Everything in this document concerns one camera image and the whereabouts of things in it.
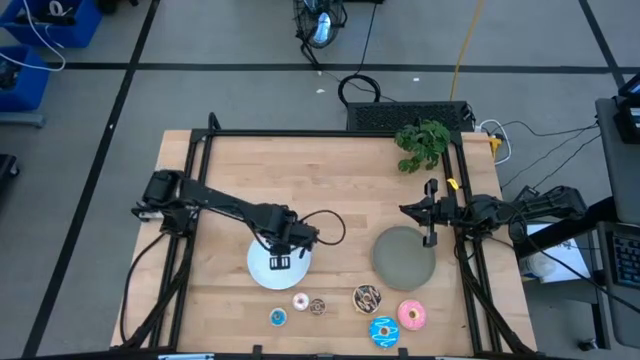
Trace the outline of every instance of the concrete floor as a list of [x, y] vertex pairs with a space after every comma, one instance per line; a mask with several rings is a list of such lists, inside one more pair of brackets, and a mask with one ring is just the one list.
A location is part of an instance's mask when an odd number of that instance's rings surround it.
[[[141, 65], [222, 66], [138, 70], [130, 87], [124, 86], [128, 91], [121, 113], [112, 112], [150, 4], [142, 0], [131, 8], [123, 2], [118, 14], [103, 19], [89, 48], [64, 51], [70, 68], [85, 69], [51, 75], [38, 109], [48, 120], [45, 128], [0, 131], [0, 152], [17, 155], [22, 167], [0, 212], [0, 358], [23, 352], [109, 119], [117, 121], [108, 130], [114, 131], [113, 140], [39, 355], [108, 347], [139, 226], [129, 209], [154, 167], [163, 131], [203, 127], [210, 111], [224, 128], [345, 128], [337, 82], [295, 70], [306, 59], [293, 36], [289, 0], [159, 1]], [[640, 37], [640, 3], [588, 4], [615, 61], [630, 78], [640, 69], [640, 43], [633, 41]], [[474, 5], [474, 0], [387, 0], [378, 7], [366, 64], [455, 64]], [[347, 27], [334, 44], [318, 52], [319, 60], [357, 64], [371, 10], [371, 4], [347, 4]], [[10, 35], [0, 33], [0, 44], [13, 43]], [[56, 61], [47, 51], [41, 53]], [[100, 69], [104, 63], [112, 64], [111, 69]], [[234, 64], [257, 64], [257, 70], [225, 71], [224, 65]], [[456, 98], [468, 101], [478, 119], [520, 120], [538, 132], [590, 125], [595, 99], [610, 97], [617, 89], [578, 0], [488, 1], [464, 64], [479, 67], [460, 75]], [[399, 101], [448, 98], [451, 72], [435, 66], [411, 69], [366, 74], [380, 83], [383, 94]], [[350, 100], [370, 99], [371, 94], [347, 91]], [[513, 156], [498, 167], [502, 182], [571, 136], [536, 138], [519, 125], [507, 130]], [[597, 130], [582, 134], [524, 173], [504, 189], [504, 197], [512, 199], [524, 185], [537, 183], [594, 134]], [[578, 188], [588, 203], [610, 195], [599, 141], [540, 189], [559, 184]], [[575, 341], [593, 336], [585, 308], [537, 288], [527, 291], [540, 350], [589, 359], [639, 356], [617, 344], [613, 352], [581, 353]]]

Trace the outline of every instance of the wooden table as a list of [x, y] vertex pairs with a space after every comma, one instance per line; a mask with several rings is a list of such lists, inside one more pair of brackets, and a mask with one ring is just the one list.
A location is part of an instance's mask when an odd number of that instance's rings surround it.
[[[157, 169], [183, 169], [189, 135], [189, 131], [164, 134]], [[486, 136], [463, 134], [463, 140], [473, 192], [500, 196]], [[370, 252], [383, 230], [395, 225], [417, 228], [413, 220], [400, 213], [398, 205], [420, 200], [425, 181], [431, 177], [441, 184], [437, 195], [446, 194], [442, 166], [429, 172], [401, 174], [396, 164], [405, 155], [389, 138], [214, 138], [207, 186], [254, 203], [287, 204], [300, 216], [332, 209], [344, 218], [347, 237], [336, 247], [318, 244], [302, 282], [289, 290], [271, 291], [258, 286], [247, 271], [251, 234], [246, 225], [203, 213], [178, 350], [249, 353], [254, 344], [261, 344], [265, 353], [393, 355], [395, 350], [374, 346], [368, 336], [374, 316], [357, 313], [351, 301], [355, 287], [373, 284], [383, 296], [377, 316], [395, 317], [397, 306], [408, 298], [421, 301], [427, 310], [426, 328], [418, 332], [402, 330], [397, 346], [407, 347], [411, 355], [472, 355], [451, 228], [437, 229], [436, 271], [418, 290], [407, 293], [389, 289], [373, 271]], [[339, 223], [329, 215], [313, 217], [310, 223], [327, 241], [341, 233]], [[151, 221], [141, 225], [134, 256], [157, 236], [159, 224]], [[505, 229], [495, 236], [509, 241]], [[133, 275], [126, 315], [128, 335], [156, 301], [167, 244], [165, 240], [145, 255]], [[535, 348], [513, 251], [493, 241], [485, 241], [484, 248], [496, 307], [523, 342]], [[291, 299], [301, 291], [311, 298], [322, 298], [327, 313], [318, 317], [308, 311], [296, 312]], [[288, 322], [280, 328], [269, 323], [269, 313], [275, 307], [283, 307], [289, 314]], [[171, 308], [165, 314], [163, 329], [169, 327], [166, 324], [170, 323]], [[478, 314], [484, 324], [484, 312]], [[481, 326], [481, 331], [484, 348], [489, 349], [486, 327]], [[163, 331], [161, 344], [167, 338], [168, 331]], [[119, 343], [116, 331], [113, 344]]]

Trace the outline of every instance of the potted plant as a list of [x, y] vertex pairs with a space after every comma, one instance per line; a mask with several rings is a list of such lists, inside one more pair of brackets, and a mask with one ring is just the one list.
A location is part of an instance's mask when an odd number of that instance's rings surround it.
[[438, 165], [440, 155], [447, 149], [451, 134], [437, 121], [420, 120], [416, 125], [406, 125], [398, 130], [395, 143], [404, 151], [413, 155], [398, 162], [398, 170], [413, 173], [426, 162], [425, 168], [431, 170]]

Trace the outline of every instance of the white cable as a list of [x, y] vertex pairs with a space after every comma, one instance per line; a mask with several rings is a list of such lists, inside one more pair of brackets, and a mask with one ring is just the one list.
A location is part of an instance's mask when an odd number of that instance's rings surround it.
[[29, 20], [29, 25], [31, 25], [31, 29], [33, 30], [33, 32], [36, 34], [36, 36], [38, 36], [38, 38], [51, 50], [53, 51], [56, 55], [58, 55], [58, 57], [62, 60], [62, 64], [60, 65], [59, 68], [57, 69], [52, 69], [49, 67], [42, 67], [42, 66], [36, 66], [36, 65], [29, 65], [29, 64], [25, 64], [22, 63], [20, 61], [14, 60], [8, 56], [6, 56], [5, 54], [0, 52], [0, 57], [2, 57], [3, 59], [10, 61], [14, 64], [20, 65], [20, 66], [24, 66], [26, 68], [31, 68], [31, 69], [38, 69], [38, 70], [46, 70], [46, 71], [51, 71], [51, 72], [58, 72], [58, 71], [62, 71], [64, 70], [65, 65], [67, 64], [67, 60], [64, 58], [64, 56], [62, 56], [62, 54], [60, 54], [56, 49], [53, 48], [53, 46], [49, 45], [48, 42], [46, 42], [42, 36], [40, 36], [40, 34], [38, 33], [38, 31], [36, 30], [36, 27], [33, 25], [33, 20], [31, 19], [31, 11], [29, 10], [29, 5], [27, 4], [27, 0], [22, 0], [22, 2], [24, 3], [24, 9], [27, 12], [27, 20]]
[[504, 131], [504, 128], [502, 127], [502, 125], [498, 122], [498, 120], [495, 120], [495, 119], [487, 119], [481, 122], [479, 127], [482, 128], [486, 123], [495, 123], [500, 128], [500, 131], [502, 131], [502, 135], [504, 135], [504, 141], [507, 143], [507, 149], [509, 150], [509, 152], [507, 153], [507, 157], [505, 157], [502, 160], [496, 161], [495, 163], [496, 165], [504, 164], [505, 162], [507, 162], [507, 160], [511, 158], [511, 142], [509, 142], [509, 137], [507, 136], [507, 132]]

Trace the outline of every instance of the blue container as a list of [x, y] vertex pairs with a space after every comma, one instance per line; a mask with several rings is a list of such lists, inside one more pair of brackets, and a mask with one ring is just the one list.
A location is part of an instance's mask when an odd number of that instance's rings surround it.
[[[95, 34], [102, 14], [96, 7], [95, 0], [58, 0], [63, 9], [72, 6], [75, 10], [74, 18], [76, 24], [72, 26], [51, 25], [45, 32], [45, 25], [34, 25], [40, 36], [55, 47], [55, 42], [64, 47], [82, 48], [87, 47]], [[32, 17], [37, 17], [41, 10], [48, 11], [49, 1], [27, 0]], [[15, 18], [24, 9], [23, 0], [12, 0], [9, 6], [0, 16], [0, 27], [7, 29], [19, 42], [33, 46], [45, 46], [36, 36], [31, 25], [16, 24]]]
[[[0, 47], [0, 52], [25, 64], [46, 67], [35, 50], [26, 45]], [[47, 87], [49, 71], [22, 67], [16, 86], [11, 90], [0, 90], [0, 111], [34, 110], [40, 106]]]

